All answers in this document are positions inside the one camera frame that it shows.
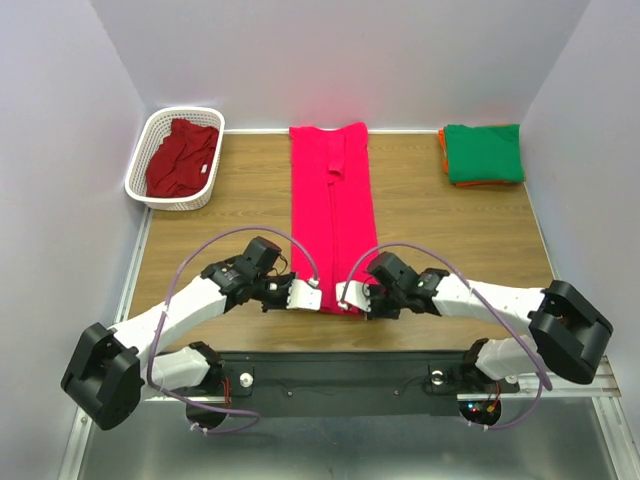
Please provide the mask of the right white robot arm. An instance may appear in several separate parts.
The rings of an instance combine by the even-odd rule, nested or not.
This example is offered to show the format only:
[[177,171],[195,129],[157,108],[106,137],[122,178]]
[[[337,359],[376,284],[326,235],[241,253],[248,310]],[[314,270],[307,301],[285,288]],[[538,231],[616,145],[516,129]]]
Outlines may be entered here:
[[463,280],[443,269],[416,272],[391,252],[375,257],[367,272],[377,282],[366,308],[373,318],[396,318],[407,309],[495,323],[508,332],[503,340],[480,339],[467,351],[460,378],[472,390],[540,370],[588,385],[613,334],[605,316],[565,281],[515,288]]

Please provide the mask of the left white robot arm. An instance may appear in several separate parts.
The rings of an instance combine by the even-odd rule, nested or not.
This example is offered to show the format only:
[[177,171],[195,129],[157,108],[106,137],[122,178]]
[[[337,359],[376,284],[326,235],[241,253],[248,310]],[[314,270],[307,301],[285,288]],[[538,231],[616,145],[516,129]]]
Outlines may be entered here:
[[145,398],[189,387],[215,392],[223,371],[210,347],[163,350],[251,300],[266,309],[292,308],[292,295],[305,284],[293,272],[274,274],[281,255],[279,246],[256,236],[241,254],[207,265],[182,290],[171,286],[165,300],[146,312],[112,327],[87,327],[62,376],[62,390],[103,430],[128,419]]

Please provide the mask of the bright pink t shirt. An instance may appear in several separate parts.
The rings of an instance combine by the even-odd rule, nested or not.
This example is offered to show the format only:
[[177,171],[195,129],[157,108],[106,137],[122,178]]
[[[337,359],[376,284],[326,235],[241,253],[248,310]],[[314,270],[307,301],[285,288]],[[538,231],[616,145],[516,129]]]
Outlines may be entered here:
[[368,155],[368,129],[292,127],[291,233],[319,271],[320,311],[355,315],[336,300],[358,258],[378,244]]

